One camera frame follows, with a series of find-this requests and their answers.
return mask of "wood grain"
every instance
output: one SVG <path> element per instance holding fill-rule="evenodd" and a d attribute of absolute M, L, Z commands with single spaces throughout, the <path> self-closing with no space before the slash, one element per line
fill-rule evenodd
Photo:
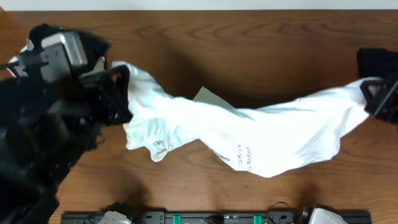
<path fill-rule="evenodd" d="M 44 22 L 103 36 L 112 43 L 110 58 L 147 70 L 174 96 L 193 98 L 205 86 L 247 108 L 357 79 L 360 47 L 398 50 L 397 11 L 10 12 L 0 21 L 0 60 L 15 55 L 29 30 Z M 233 171 L 200 141 L 155 163 L 146 149 L 125 149 L 121 126 L 104 132 L 108 140 L 61 184 L 51 223 L 65 211 L 118 200 L 170 211 L 318 202 L 369 209 L 375 223 L 398 222 L 397 128 L 374 119 L 344 137 L 332 160 L 271 179 Z"/>
<path fill-rule="evenodd" d="M 4 15 L 4 13 L 5 13 L 4 9 L 0 6 L 0 21 Z M 2 71 L 0 71 L 0 80 L 2 80 L 5 76 L 6 76 L 6 74 L 3 73 Z"/>

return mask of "white wall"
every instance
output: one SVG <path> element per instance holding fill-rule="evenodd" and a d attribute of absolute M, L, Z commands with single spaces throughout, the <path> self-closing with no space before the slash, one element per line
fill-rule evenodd
<path fill-rule="evenodd" d="M 5 11 L 398 9 L 398 0 L 0 0 Z"/>

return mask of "green connector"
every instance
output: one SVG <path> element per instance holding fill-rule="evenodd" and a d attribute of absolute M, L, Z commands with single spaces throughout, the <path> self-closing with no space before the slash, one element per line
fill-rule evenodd
<path fill-rule="evenodd" d="M 260 215 L 255 215 L 253 216 L 253 224 L 261 224 L 261 216 Z"/>
<path fill-rule="evenodd" d="M 173 224 L 181 224 L 181 216 L 180 215 L 173 216 Z"/>

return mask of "black fabric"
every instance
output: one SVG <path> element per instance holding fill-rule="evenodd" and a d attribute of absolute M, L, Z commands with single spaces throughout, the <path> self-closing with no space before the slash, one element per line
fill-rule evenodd
<path fill-rule="evenodd" d="M 385 49 L 360 49 L 359 77 L 398 78 L 398 53 Z"/>
<path fill-rule="evenodd" d="M 33 28 L 29 32 L 29 39 L 32 41 L 34 45 L 34 49 L 41 49 L 42 40 L 46 37 L 49 37 L 53 34 L 59 32 L 78 32 L 80 41 L 83 44 L 83 48 L 87 57 L 87 66 L 82 69 L 82 72 L 90 72 L 94 69 L 98 59 L 101 56 L 104 56 L 106 51 L 109 49 L 109 43 L 103 40 L 100 37 L 97 37 L 93 34 L 89 34 L 87 32 L 82 32 L 78 30 L 71 29 L 63 29 L 59 27 L 49 26 L 48 24 L 42 24 L 41 26 L 37 26 Z"/>
<path fill-rule="evenodd" d="M 38 78 L 10 78 L 0 82 L 0 128 L 19 118 L 39 116 L 60 99 L 58 91 Z"/>

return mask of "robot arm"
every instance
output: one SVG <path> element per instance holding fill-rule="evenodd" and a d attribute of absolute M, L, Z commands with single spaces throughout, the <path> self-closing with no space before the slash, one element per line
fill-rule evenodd
<path fill-rule="evenodd" d="M 0 214 L 3 223 L 47 223 L 55 194 L 85 151 L 97 147 L 105 125 L 129 122 L 129 70 L 116 67 L 82 77 L 85 52 L 65 32 L 24 52 L 17 67 L 28 76 L 0 83 Z"/>

